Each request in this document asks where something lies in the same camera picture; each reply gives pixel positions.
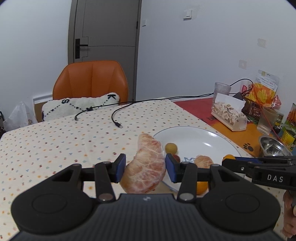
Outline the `person's right hand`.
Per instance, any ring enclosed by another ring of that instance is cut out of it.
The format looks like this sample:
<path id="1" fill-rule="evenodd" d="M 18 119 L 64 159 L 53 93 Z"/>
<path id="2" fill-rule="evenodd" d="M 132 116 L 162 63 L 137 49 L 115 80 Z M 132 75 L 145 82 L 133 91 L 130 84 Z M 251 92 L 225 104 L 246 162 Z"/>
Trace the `person's right hand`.
<path id="1" fill-rule="evenodd" d="M 295 235 L 295 207 L 292 208 L 293 198 L 289 191 L 283 195 L 284 213 L 283 213 L 283 228 L 282 233 L 287 238 L 292 238 Z"/>

